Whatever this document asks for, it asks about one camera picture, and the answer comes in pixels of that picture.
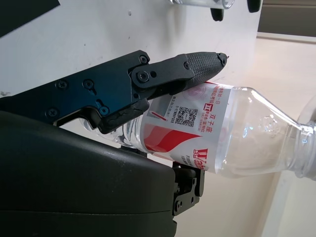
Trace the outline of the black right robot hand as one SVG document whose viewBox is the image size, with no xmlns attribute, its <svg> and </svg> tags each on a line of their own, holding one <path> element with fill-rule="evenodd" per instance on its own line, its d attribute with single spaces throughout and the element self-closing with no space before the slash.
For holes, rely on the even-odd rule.
<svg viewBox="0 0 316 237">
<path fill-rule="evenodd" d="M 141 116 L 150 100 L 202 84 L 226 63 L 216 52 L 150 63 L 138 50 L 1 98 L 1 236 L 175 236 L 173 218 L 203 194 L 203 171 L 169 167 L 62 126 L 84 119 L 108 134 Z"/>
</svg>

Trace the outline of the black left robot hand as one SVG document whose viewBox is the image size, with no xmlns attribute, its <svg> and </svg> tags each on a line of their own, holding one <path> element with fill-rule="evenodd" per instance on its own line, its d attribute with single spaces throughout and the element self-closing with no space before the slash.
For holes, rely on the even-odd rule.
<svg viewBox="0 0 316 237">
<path fill-rule="evenodd" d="M 261 0 L 247 0 L 247 7 L 249 13 L 256 13 L 260 10 Z M 224 10 L 217 8 L 210 8 L 211 16 L 214 21 L 222 21 L 224 18 Z"/>
</svg>

